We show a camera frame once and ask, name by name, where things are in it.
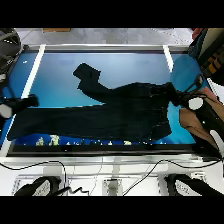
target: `white circular part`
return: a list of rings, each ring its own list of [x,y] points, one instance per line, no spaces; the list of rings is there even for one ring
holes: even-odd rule
[[[194,99],[190,99],[188,103],[189,103],[190,109],[197,110],[197,109],[202,107],[203,99],[199,98],[199,97],[196,97]]]

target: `floor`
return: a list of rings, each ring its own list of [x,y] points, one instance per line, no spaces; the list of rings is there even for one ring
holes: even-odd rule
[[[192,42],[190,28],[72,28],[43,33],[42,28],[16,28],[23,44],[178,44]]]

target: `metal frame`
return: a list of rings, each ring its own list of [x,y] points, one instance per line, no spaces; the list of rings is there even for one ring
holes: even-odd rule
[[[171,52],[183,53],[187,51],[188,46],[179,45],[98,45],[98,44],[62,44],[62,45],[46,45],[45,52],[139,52],[144,53],[147,51],[162,51],[164,52],[164,47],[166,50],[168,48]],[[26,52],[39,51],[40,45],[29,45]],[[143,155],[143,156],[105,156],[102,152],[102,156],[97,157],[0,157],[0,162],[7,165],[13,166],[25,166],[34,163],[44,162],[44,161],[61,161],[65,165],[131,165],[131,164],[150,164],[156,163],[161,159],[175,160],[179,163],[198,163],[202,162],[201,157],[195,154],[180,154],[180,155]],[[208,161],[214,161],[216,158],[206,158]]]

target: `blue table surface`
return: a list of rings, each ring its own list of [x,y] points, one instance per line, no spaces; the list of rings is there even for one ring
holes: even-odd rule
[[[23,53],[10,76],[11,86],[17,97],[21,97],[26,80],[32,69],[36,53]],[[133,82],[164,84],[171,81],[178,90],[185,90],[201,73],[197,62],[187,54],[172,54],[174,67],[169,72],[164,54],[156,53],[45,53],[43,55],[31,93],[36,94],[42,108],[75,107],[99,105],[100,102],[84,95],[78,90],[80,80],[73,76],[79,64],[85,62],[101,71],[99,82],[108,88],[116,88]],[[152,144],[193,144],[188,131],[179,124],[180,107],[169,104],[168,119],[172,134]],[[2,144],[10,120],[5,124]],[[42,137],[49,144],[51,136],[33,134],[16,140],[18,145],[36,145]],[[96,139],[84,139],[85,144]],[[60,136],[60,144],[80,144],[80,138]],[[112,141],[123,144],[123,141]]]

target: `gray floor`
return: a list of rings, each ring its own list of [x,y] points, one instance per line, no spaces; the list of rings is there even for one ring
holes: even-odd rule
[[[189,28],[72,28],[43,33],[42,28],[16,28],[23,44],[180,44],[192,42]]]

